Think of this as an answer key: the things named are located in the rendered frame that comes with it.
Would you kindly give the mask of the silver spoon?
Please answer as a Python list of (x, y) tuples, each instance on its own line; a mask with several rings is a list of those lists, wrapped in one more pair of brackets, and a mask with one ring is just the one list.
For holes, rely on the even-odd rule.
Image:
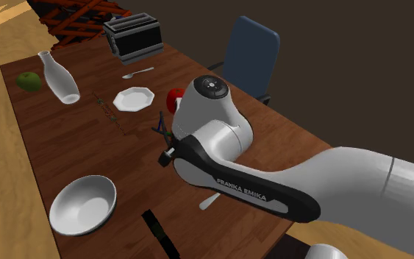
[(143, 72), (147, 72), (147, 71), (151, 71), (153, 69), (154, 69), (154, 67), (150, 67), (150, 68), (145, 68), (145, 69), (140, 70), (140, 71), (135, 71), (135, 72), (132, 72), (130, 74), (123, 75), (122, 76), (122, 79), (131, 79), (136, 74), (143, 73)]

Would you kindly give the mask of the blue office chair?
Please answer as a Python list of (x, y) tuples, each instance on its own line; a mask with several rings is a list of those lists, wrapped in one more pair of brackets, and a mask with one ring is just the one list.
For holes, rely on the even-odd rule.
[(222, 67), (225, 80), (267, 105), (279, 46), (278, 33), (242, 15), (234, 23), (224, 60), (208, 69)]

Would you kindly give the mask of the white bottle vase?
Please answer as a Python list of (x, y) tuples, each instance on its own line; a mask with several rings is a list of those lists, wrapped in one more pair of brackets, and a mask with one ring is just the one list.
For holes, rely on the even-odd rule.
[(73, 104), (80, 99), (79, 89), (68, 70), (54, 60), (50, 51), (41, 51), (44, 77), (54, 95), (63, 104)]

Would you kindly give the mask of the long black flat object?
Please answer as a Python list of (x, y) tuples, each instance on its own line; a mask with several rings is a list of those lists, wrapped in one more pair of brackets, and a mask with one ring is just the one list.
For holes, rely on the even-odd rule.
[(146, 210), (144, 213), (142, 213), (142, 217), (148, 228), (151, 230), (153, 236), (159, 241), (161, 247), (164, 249), (169, 259), (181, 259), (180, 254), (174, 246), (173, 242), (167, 236), (152, 211)]

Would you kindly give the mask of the red wooden lattice rack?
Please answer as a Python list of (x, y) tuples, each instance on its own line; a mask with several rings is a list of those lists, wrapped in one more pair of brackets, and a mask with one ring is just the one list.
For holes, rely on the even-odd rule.
[(61, 49), (104, 36), (103, 25), (113, 17), (132, 14), (108, 0), (26, 0), (58, 39), (52, 49)]

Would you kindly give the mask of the thin dark skewer stick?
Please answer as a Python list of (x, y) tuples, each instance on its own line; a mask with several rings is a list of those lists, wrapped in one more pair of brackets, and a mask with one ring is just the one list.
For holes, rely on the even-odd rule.
[(91, 94), (96, 98), (97, 104), (104, 111), (104, 114), (106, 115), (106, 117), (116, 125), (116, 127), (119, 129), (119, 131), (123, 135), (125, 135), (126, 133), (125, 133), (124, 129), (118, 123), (118, 118), (117, 118), (116, 114), (111, 110), (110, 106), (102, 98), (97, 96), (95, 92), (92, 92)]

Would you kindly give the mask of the brown wooden table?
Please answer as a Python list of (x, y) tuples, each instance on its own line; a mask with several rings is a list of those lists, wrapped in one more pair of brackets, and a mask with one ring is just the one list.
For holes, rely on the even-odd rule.
[[(162, 54), (122, 65), (106, 39), (59, 49), (53, 58), (73, 75), (80, 91), (74, 104), (63, 104), (48, 87), (21, 90), (16, 77), (41, 74), (33, 56), (4, 64), (1, 73), (24, 140), (45, 208), (70, 182), (90, 174), (111, 179), (117, 189), (113, 216), (89, 235), (56, 235), (61, 259), (168, 259), (143, 220), (151, 210), (181, 259), (263, 259), (290, 222), (227, 196), (208, 209), (199, 204), (211, 191), (188, 185), (172, 166), (158, 163), (166, 148), (153, 131), (160, 120), (171, 123), (165, 99), (170, 89), (185, 88), (207, 69), (171, 46)], [(123, 75), (154, 67), (122, 79)], [(119, 111), (116, 95), (131, 87), (148, 88), (154, 99), (137, 112)], [(123, 135), (99, 107), (95, 92), (116, 114)]]

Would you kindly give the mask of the white bowl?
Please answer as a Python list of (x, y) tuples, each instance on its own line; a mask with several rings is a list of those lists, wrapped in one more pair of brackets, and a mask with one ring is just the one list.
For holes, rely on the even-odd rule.
[(108, 220), (117, 201), (115, 184), (102, 175), (74, 180), (55, 197), (50, 211), (52, 229), (66, 236), (93, 232)]

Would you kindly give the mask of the black silver toaster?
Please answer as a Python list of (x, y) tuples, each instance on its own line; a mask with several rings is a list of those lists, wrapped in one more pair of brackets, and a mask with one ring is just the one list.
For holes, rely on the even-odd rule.
[(160, 23), (147, 13), (105, 22), (103, 30), (113, 56), (124, 65), (163, 52)]

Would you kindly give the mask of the white octagonal plate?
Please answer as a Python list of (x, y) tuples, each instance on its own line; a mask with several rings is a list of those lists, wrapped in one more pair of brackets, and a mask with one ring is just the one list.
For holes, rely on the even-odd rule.
[(154, 99), (154, 93), (148, 88), (131, 87), (119, 92), (113, 104), (119, 111), (137, 112), (151, 105)]

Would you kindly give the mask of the red apple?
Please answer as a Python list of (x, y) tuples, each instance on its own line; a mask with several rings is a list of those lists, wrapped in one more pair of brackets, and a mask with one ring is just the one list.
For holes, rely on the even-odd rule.
[(185, 90), (183, 88), (173, 88), (168, 92), (166, 105), (170, 113), (175, 114), (177, 108), (176, 99), (182, 98), (184, 92)]

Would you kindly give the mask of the green apple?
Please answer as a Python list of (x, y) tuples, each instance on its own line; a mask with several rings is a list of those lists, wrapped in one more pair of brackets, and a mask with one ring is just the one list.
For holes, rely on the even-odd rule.
[(42, 82), (36, 73), (23, 72), (18, 75), (16, 85), (27, 92), (34, 92), (40, 90)]

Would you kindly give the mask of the small black white object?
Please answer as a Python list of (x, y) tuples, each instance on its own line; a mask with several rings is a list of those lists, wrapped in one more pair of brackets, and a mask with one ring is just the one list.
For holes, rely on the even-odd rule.
[(158, 163), (162, 167), (166, 167), (174, 159), (174, 147), (170, 147), (167, 150), (164, 150), (158, 158)]

